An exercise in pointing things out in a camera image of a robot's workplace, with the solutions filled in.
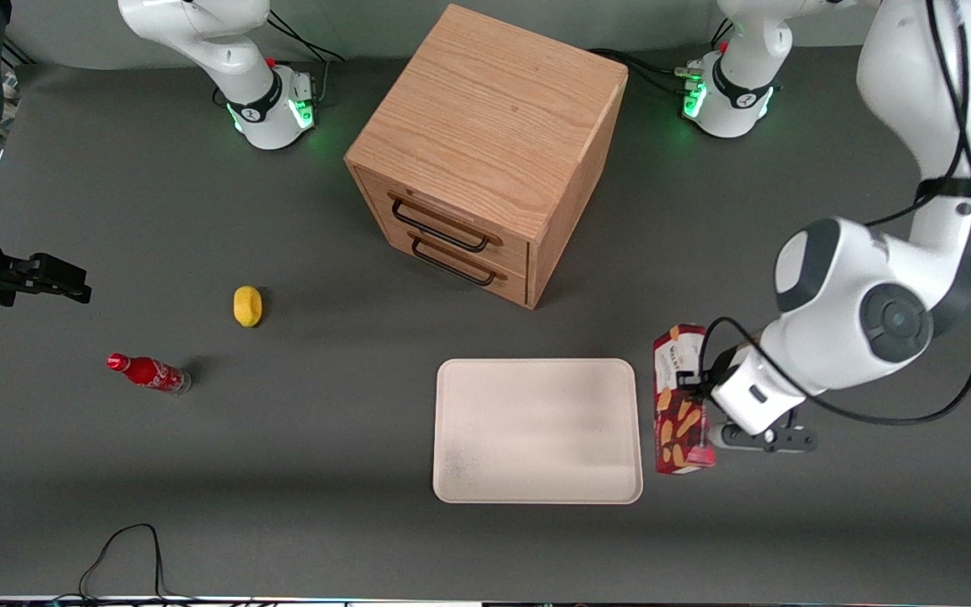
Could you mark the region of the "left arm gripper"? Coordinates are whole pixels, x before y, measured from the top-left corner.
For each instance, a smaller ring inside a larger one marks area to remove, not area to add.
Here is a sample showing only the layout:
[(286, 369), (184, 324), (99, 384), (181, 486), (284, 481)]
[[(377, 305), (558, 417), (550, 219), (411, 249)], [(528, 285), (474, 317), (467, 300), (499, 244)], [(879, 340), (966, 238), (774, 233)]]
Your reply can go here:
[(804, 396), (752, 346), (737, 346), (718, 354), (709, 376), (701, 370), (679, 370), (677, 389), (686, 389), (686, 399), (691, 402), (713, 400), (729, 420), (752, 437), (770, 429), (804, 402)]

